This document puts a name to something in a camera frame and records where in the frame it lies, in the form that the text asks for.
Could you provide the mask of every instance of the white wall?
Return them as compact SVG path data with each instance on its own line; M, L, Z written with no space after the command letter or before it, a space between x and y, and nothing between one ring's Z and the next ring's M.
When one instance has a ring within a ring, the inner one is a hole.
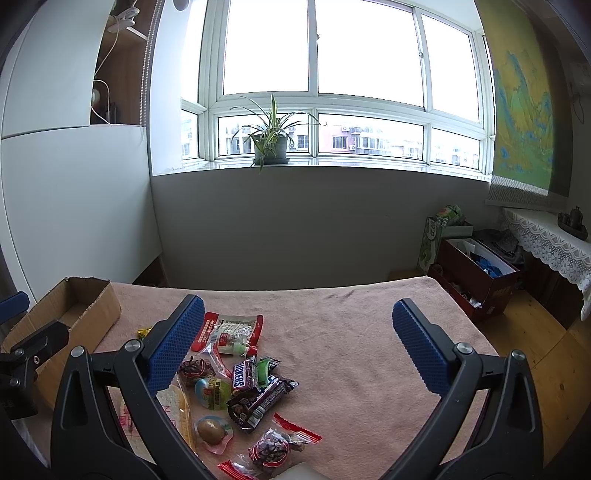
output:
M152 178L171 285L213 290L332 287L414 268L425 218L457 203L477 228L489 184L351 167L265 167Z
M89 126L112 5L47 0L0 73L0 247L32 304L68 275L132 281L161 252L145 129Z
M8 138L1 166L10 231L37 300L70 275L132 282L160 254L143 127Z
M90 124L100 39L113 0L47 0L11 72L2 137Z
M152 173L183 168L181 161L181 57L190 8L179 12L164 3L150 82L150 159Z

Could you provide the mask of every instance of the blue gripper pad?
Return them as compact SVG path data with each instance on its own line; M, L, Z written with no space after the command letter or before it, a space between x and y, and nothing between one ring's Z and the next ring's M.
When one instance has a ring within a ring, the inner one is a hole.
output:
M173 314L158 322L144 339L146 386L152 395L165 390L195 340L205 315L203 300L187 295Z
M0 325L29 309L29 297L23 291L0 301Z
M452 340L440 326L430 323L410 299L394 304L392 324L427 389L445 396L457 368Z

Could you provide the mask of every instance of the white cabinet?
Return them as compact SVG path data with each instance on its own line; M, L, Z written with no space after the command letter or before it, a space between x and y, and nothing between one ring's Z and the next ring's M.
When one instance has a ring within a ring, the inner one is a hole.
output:
M10 234L37 300L71 275L129 283L161 252L143 127L7 138L1 174Z
M47 0L10 72L2 137L90 124L96 58L113 0Z

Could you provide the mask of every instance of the red box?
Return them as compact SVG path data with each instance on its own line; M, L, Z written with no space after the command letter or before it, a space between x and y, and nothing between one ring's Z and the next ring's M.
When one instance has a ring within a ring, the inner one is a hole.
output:
M502 275L492 278L477 265L463 250L473 251L499 268ZM441 265L440 273L433 265L428 275L439 282L472 321L486 319L503 313L511 298L520 272L497 256L483 244L472 238L442 240L436 264ZM453 286L460 285L477 301L473 307Z

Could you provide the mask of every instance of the window pane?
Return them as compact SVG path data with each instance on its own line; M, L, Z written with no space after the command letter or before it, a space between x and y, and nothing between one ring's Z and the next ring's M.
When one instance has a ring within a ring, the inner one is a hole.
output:
M308 90L306 0L232 0L224 95Z
M361 0L316 0L319 89L423 106L413 15Z
M189 24L183 45L181 65L181 98L197 103L199 88L199 58L207 0L193 0L189 13Z
M319 120L320 153L423 159L421 125L345 115L320 115Z
M197 115L181 110L181 159L199 158Z
M457 28L423 15L433 108L478 121L478 90L470 38Z
M431 162L478 168L479 156L479 140L443 130L431 131Z
M308 123L308 116L305 114L293 115L289 123L300 121ZM262 121L256 115L224 116L217 121L217 134L219 139L219 155L254 155L254 145L248 133L253 128L244 125L262 125ZM287 153L309 153L309 129L308 125L294 125L287 129L290 138L293 140L287 144Z

